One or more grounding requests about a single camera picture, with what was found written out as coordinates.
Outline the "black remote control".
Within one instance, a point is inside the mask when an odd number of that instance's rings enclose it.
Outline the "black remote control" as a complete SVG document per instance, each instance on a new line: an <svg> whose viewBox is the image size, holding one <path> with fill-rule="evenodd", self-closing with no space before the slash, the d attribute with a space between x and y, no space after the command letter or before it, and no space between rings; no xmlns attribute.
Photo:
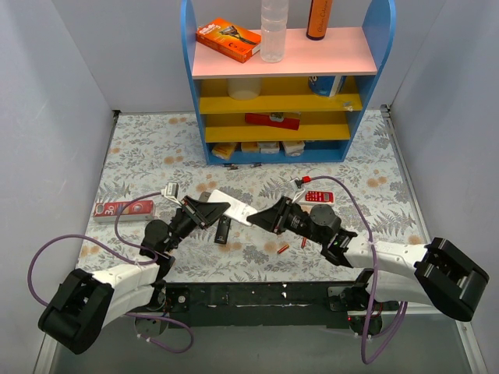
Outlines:
<svg viewBox="0 0 499 374"><path fill-rule="evenodd" d="M218 220L217 230L214 236L214 242L219 245L226 245L228 241L228 234L230 231L232 219L222 215Z"/></svg>

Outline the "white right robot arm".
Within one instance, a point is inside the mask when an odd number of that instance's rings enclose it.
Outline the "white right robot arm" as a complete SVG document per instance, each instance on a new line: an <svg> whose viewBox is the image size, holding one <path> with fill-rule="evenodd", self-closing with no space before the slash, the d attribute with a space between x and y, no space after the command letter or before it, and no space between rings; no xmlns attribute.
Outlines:
<svg viewBox="0 0 499 374"><path fill-rule="evenodd" d="M247 220L265 231L281 234L290 230L316 242L322 247L321 255L335 266L377 270L352 291L354 303L365 310L379 302L415 302L468 322L490 279L447 239L434 238L422 245L374 242L343 229L340 217L327 204L306 212L283 197Z"/></svg>

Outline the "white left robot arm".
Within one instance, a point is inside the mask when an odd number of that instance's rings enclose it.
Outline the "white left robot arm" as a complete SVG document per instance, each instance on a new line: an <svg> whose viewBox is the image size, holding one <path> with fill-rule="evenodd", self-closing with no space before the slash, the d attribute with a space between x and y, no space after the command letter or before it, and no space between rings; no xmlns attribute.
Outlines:
<svg viewBox="0 0 499 374"><path fill-rule="evenodd" d="M38 328L78 355L103 327L127 312L139 307L160 310L166 301L160 286L175 262L169 253L194 229L210 227L230 206L185 197L169 223L152 220L146 225L137 258L93 273L70 272L44 304Z"/></svg>

